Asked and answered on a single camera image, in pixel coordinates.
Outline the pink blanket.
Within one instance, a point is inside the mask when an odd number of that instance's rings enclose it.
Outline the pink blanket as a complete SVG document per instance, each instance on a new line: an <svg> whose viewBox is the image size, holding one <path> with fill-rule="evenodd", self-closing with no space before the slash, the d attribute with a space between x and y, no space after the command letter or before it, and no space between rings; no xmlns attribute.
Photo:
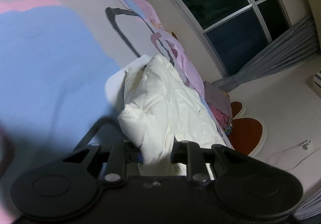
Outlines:
<svg viewBox="0 0 321 224"><path fill-rule="evenodd" d="M146 0L133 0L133 2L142 10L145 17L157 28L157 36L153 37L154 39L163 39L165 40L174 57L178 66L181 68L182 72L186 76L190 85L202 96L205 97L205 87L201 76L197 72L195 66L190 62L188 57L185 54L183 46L179 41L170 33L168 33L162 26L161 21L159 20L157 13L154 8Z"/></svg>

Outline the red heart-shaped headboard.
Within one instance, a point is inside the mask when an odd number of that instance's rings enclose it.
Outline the red heart-shaped headboard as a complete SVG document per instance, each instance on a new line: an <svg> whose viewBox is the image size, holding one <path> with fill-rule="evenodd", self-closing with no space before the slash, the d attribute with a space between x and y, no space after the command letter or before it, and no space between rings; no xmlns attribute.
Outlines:
<svg viewBox="0 0 321 224"><path fill-rule="evenodd" d="M245 114L246 107L241 101L233 101L232 130L227 135L234 150L250 157L256 156L267 138L264 123Z"/></svg>

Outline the grey curtain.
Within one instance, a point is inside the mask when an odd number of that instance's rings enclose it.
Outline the grey curtain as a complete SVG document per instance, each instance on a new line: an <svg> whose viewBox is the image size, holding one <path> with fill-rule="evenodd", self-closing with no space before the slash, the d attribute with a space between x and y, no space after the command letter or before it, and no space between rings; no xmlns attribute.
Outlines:
<svg viewBox="0 0 321 224"><path fill-rule="evenodd" d="M320 54L317 27L307 15L255 55L236 74L213 82L228 93L240 85L292 68Z"/></svg>

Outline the stack of folded clothes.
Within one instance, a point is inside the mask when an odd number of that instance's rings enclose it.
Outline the stack of folded clothes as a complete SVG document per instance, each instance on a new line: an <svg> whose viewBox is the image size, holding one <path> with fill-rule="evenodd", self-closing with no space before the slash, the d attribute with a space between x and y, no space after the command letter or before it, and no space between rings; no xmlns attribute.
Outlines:
<svg viewBox="0 0 321 224"><path fill-rule="evenodd" d="M230 134L233 116L229 95L208 81L204 82L204 87L205 101L212 114L225 134Z"/></svg>

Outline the aluminium frame window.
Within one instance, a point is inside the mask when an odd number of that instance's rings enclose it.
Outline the aluminium frame window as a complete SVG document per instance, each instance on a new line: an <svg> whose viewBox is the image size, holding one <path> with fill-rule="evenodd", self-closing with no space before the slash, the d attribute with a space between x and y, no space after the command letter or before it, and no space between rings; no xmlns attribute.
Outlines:
<svg viewBox="0 0 321 224"><path fill-rule="evenodd" d="M281 0L173 0L213 52L224 76L290 27Z"/></svg>

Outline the white padded down jacket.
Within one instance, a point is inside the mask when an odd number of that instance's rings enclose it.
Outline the white padded down jacket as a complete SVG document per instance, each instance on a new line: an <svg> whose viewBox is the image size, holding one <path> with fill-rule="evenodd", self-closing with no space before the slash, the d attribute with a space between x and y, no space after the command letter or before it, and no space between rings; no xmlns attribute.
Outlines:
<svg viewBox="0 0 321 224"><path fill-rule="evenodd" d="M118 121L125 136L141 151L142 176L186 175L185 165L170 160L175 141L192 141L204 149L225 145L199 94L185 86L160 54L144 70L129 68L124 102Z"/></svg>

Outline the patterned grey blue bedsheet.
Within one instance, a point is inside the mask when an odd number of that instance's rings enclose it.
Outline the patterned grey blue bedsheet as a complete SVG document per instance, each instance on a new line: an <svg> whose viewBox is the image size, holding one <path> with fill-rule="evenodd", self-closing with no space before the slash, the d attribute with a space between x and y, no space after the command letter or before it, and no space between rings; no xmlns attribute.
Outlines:
<svg viewBox="0 0 321 224"><path fill-rule="evenodd" d="M18 218L10 185L70 152L101 116L116 116L111 76L164 54L186 76L133 0L1 0L1 223Z"/></svg>

